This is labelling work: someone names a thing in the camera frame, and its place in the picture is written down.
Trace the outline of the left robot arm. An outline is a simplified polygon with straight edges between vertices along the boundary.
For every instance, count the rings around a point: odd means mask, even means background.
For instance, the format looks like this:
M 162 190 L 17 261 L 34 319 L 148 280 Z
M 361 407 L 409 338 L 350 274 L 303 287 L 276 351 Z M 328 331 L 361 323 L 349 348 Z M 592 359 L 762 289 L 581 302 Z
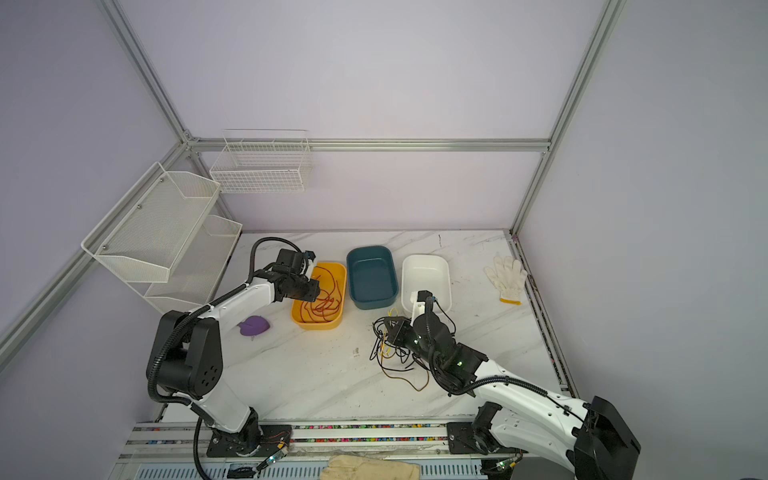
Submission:
M 223 380 L 222 334 L 273 303 L 317 300 L 315 266 L 314 252 L 281 237 L 264 237 L 251 247 L 242 284 L 195 310 L 163 314 L 146 367 L 150 399 L 189 408 L 236 456 L 259 452 L 264 434 L 258 414 Z

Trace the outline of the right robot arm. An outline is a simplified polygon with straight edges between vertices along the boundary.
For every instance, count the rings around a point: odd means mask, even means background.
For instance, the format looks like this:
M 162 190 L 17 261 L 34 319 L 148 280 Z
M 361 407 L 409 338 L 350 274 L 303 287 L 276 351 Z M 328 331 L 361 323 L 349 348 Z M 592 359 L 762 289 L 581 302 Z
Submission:
M 434 295 L 417 293 L 411 316 L 378 320 L 381 344 L 406 350 L 448 395 L 481 400 L 467 447 L 480 454 L 534 454 L 577 479 L 630 479 L 641 453 L 617 408 L 596 396 L 567 397 L 531 383 L 455 339 L 454 323 Z

